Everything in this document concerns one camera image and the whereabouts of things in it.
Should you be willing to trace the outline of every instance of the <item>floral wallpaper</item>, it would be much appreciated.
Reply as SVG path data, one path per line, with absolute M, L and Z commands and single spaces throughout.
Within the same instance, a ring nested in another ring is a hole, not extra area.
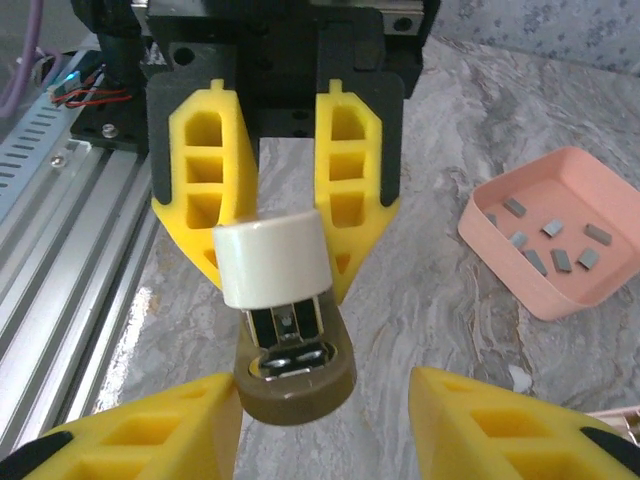
M 442 0 L 433 33 L 640 74 L 640 0 Z

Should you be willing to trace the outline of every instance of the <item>pink square dish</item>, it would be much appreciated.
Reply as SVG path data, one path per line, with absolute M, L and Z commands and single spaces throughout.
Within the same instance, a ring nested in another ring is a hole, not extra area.
M 526 208 L 518 218 L 504 207 L 515 199 Z M 495 215 L 496 226 L 487 217 Z M 560 220 L 549 238 L 542 228 Z M 584 233 L 594 224 L 612 236 L 605 246 Z M 477 187 L 458 231 L 522 304 L 551 321 L 594 307 L 640 271 L 640 193 L 576 147 L 565 147 Z M 509 238 L 527 235 L 517 249 Z M 599 255 L 591 270 L 577 263 L 586 248 Z M 567 252 L 572 272 L 557 272 L 552 249 Z M 522 254 L 535 250 L 548 272 L 543 276 Z

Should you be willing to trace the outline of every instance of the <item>gray block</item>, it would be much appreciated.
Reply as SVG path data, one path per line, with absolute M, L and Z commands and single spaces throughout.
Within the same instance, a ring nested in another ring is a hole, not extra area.
M 601 228 L 596 227 L 595 225 L 588 223 L 586 227 L 584 227 L 584 234 L 594 239 L 596 242 L 599 242 L 603 245 L 609 246 L 611 245 L 611 234 L 605 232 Z
M 538 270 L 545 277 L 547 276 L 547 274 L 549 273 L 547 272 L 547 267 L 544 266 L 544 263 L 542 263 L 540 256 L 536 253 L 535 250 L 525 250 L 522 253 L 526 257 L 526 259 L 529 260 L 529 263 L 536 267 L 536 270 Z
M 584 252 L 582 252 L 580 258 L 578 258 L 578 263 L 587 270 L 591 270 L 595 266 L 595 264 L 598 263 L 599 259 L 600 255 L 598 255 L 598 252 L 591 248 L 587 248 Z
M 511 238 L 509 239 L 509 241 L 511 242 L 511 245 L 513 245 L 518 249 L 522 248 L 524 244 L 527 243 L 527 240 L 529 240 L 529 237 L 527 237 L 522 232 L 514 233 L 513 235 L 511 235 Z
M 551 220 L 544 227 L 542 227 L 542 231 L 546 233 L 549 236 L 549 238 L 553 238 L 557 234 L 559 234 L 563 228 L 564 228 L 564 224 L 556 218 Z
M 555 267 L 556 272 L 571 273 L 573 270 L 573 268 L 571 268 L 569 255 L 567 255 L 565 250 L 560 248 L 554 248 L 551 250 L 551 260 L 553 260 L 553 266 Z
M 498 218 L 493 213 L 487 213 L 487 218 L 493 223 L 494 227 L 498 226 Z
M 515 215 L 518 218 L 524 217 L 524 214 L 527 213 L 527 209 L 520 202 L 518 202 L 515 198 L 508 199 L 502 205 L 512 215 Z

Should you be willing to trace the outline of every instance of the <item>gray marble table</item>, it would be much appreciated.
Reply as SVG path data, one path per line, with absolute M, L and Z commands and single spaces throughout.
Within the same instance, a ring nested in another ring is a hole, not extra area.
M 405 106 L 402 207 L 342 307 L 356 390 L 303 427 L 245 418 L 238 480 L 419 479 L 407 413 L 415 365 L 582 411 L 640 403 L 640 278 L 544 323 L 456 231 L 475 186 L 564 145 L 640 187 L 640 79 L 442 39 L 424 57 Z M 310 141 L 264 142 L 261 159 L 262 205 L 312 205 Z M 96 410 L 230 370 L 236 336 L 235 313 L 161 231 Z

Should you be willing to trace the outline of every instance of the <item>screw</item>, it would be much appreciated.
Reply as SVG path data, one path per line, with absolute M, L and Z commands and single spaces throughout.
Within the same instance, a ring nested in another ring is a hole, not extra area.
M 51 157 L 49 163 L 53 168 L 62 168 L 67 163 L 67 159 L 64 157 L 64 155 L 54 155 L 53 157 Z
M 111 123 L 105 123 L 102 126 L 102 136 L 104 138 L 115 138 L 118 136 L 118 129 Z

